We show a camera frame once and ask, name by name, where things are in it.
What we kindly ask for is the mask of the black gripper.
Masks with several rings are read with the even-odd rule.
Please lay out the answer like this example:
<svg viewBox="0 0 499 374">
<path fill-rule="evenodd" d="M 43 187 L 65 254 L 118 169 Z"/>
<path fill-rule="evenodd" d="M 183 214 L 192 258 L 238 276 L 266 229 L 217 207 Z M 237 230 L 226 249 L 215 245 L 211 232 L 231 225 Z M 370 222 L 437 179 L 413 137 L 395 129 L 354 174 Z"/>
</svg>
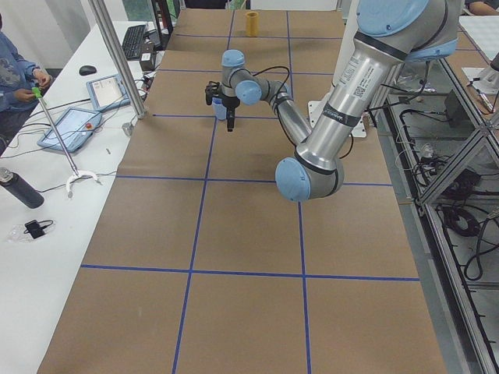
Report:
<svg viewBox="0 0 499 374">
<path fill-rule="evenodd" d="M 220 98 L 222 100 L 222 104 L 226 108 L 227 131 L 233 132 L 235 128 L 235 110 L 240 105 L 240 99 L 233 96 L 227 96 L 224 93 L 220 94 Z"/>
</svg>

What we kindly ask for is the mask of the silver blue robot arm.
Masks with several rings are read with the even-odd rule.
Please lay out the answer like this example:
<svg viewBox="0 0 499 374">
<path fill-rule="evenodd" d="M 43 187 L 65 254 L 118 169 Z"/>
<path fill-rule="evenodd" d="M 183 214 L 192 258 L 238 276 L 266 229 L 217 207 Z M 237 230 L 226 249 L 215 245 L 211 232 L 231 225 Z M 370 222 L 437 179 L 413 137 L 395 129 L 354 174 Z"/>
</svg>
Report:
<svg viewBox="0 0 499 374">
<path fill-rule="evenodd" d="M 462 1 L 361 1 L 356 7 L 354 51 L 339 81 L 311 125 L 286 85 L 252 75 L 239 50 L 221 58 L 216 91 L 224 106 L 266 101 L 295 146 L 278 163 L 279 192 L 294 202 L 324 198 L 342 186 L 338 154 L 388 73 L 403 62 L 427 62 L 451 55 L 458 42 Z"/>
</svg>

